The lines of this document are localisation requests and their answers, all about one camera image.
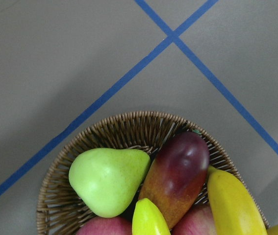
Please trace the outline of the red apple left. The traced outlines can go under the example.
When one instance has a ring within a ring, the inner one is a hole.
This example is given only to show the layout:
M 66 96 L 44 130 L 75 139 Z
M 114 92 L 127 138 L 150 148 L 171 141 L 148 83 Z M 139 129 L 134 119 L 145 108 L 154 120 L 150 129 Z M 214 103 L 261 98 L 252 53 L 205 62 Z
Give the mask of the red apple left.
M 131 223 L 122 217 L 95 217 L 85 223 L 77 235 L 131 235 Z

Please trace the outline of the red apple right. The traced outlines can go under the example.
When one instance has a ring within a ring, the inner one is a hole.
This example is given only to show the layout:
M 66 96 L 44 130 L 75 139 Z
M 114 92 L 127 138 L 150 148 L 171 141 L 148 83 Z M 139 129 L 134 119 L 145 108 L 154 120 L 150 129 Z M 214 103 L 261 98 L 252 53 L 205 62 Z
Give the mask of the red apple right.
M 216 235 L 213 214 L 209 204 L 198 204 L 172 229 L 173 235 Z

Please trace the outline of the greenish yellow banana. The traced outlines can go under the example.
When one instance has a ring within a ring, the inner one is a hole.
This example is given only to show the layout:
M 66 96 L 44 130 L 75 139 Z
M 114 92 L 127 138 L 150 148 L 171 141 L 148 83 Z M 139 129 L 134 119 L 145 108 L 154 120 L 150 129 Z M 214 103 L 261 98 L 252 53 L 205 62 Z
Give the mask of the greenish yellow banana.
M 133 235 L 170 235 L 167 223 L 158 207 L 148 198 L 137 201 L 132 218 Z

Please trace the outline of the red purple mango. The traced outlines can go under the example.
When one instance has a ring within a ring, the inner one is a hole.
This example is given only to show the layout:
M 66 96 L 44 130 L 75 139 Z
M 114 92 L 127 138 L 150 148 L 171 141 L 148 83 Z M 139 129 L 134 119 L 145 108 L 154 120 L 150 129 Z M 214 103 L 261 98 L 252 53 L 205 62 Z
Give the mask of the red purple mango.
M 166 141 L 157 153 L 139 193 L 162 213 L 172 229 L 192 207 L 206 180 L 209 150 L 195 132 Z

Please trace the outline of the yellow curved banana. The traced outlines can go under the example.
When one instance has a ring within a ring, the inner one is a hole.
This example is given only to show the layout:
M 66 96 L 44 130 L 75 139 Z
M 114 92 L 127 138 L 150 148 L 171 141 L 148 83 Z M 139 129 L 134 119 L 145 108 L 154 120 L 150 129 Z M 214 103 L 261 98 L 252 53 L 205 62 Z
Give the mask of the yellow curved banana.
M 256 203 L 233 174 L 208 168 L 207 192 L 218 235 L 266 235 Z

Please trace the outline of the green pear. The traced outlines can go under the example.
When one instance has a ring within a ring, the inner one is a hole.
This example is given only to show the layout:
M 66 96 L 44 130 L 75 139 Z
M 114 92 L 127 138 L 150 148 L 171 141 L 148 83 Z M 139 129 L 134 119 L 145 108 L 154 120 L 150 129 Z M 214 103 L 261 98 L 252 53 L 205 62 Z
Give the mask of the green pear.
M 94 148 L 73 161 L 69 182 L 94 214 L 112 218 L 130 205 L 150 164 L 143 150 Z

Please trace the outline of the red apple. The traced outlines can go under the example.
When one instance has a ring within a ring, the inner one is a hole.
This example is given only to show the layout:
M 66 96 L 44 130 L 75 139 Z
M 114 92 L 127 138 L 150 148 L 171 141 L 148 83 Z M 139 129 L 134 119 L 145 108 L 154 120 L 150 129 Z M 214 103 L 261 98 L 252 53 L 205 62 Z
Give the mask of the red apple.
M 216 235 L 213 214 L 209 204 L 198 204 L 172 229 L 173 235 Z
M 131 235 L 131 223 L 122 217 L 95 217 L 85 223 L 77 235 Z

